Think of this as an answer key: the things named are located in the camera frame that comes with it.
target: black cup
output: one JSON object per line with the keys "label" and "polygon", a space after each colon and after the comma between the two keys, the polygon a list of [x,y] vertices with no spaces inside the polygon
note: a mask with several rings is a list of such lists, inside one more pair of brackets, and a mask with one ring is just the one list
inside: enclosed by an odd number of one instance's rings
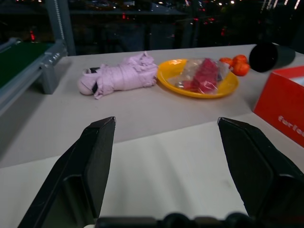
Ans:
{"label": "black cup", "polygon": [[295,51],[273,43],[261,43],[250,52],[250,67],[257,72],[284,67],[295,59]]}

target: plastic bag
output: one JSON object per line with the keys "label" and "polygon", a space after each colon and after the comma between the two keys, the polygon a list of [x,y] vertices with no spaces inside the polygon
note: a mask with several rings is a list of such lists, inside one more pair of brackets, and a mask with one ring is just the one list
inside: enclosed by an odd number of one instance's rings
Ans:
{"label": "plastic bag", "polygon": [[229,72],[229,64],[210,58],[189,59],[183,72],[172,77],[168,82],[175,87],[188,91],[216,94],[218,84]]}

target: red box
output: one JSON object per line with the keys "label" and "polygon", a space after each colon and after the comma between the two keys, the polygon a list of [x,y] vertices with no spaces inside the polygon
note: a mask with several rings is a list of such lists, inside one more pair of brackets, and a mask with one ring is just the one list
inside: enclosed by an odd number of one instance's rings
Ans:
{"label": "red box", "polygon": [[273,71],[254,113],[304,147],[304,66]]}

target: green surface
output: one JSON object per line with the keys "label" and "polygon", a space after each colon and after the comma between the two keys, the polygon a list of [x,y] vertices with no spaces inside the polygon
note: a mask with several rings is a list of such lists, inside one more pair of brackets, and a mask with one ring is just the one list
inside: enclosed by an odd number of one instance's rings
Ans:
{"label": "green surface", "polygon": [[0,88],[41,56],[51,44],[21,42],[0,53]]}

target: yellow plate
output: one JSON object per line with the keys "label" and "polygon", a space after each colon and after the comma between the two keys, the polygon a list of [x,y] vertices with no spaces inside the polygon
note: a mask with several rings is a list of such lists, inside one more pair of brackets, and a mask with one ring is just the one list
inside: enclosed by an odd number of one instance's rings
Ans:
{"label": "yellow plate", "polygon": [[202,93],[195,93],[191,91],[187,91],[184,89],[177,88],[170,84],[167,80],[171,77],[175,77],[179,75],[187,62],[187,59],[175,59],[169,60],[166,62],[161,63],[158,66],[157,71],[157,79],[168,89],[183,94],[186,96],[192,96],[197,98],[218,98],[222,96],[227,96],[231,94],[235,89],[238,87],[238,78],[232,72],[229,72],[224,80],[218,86],[218,92],[216,94],[202,94]]}

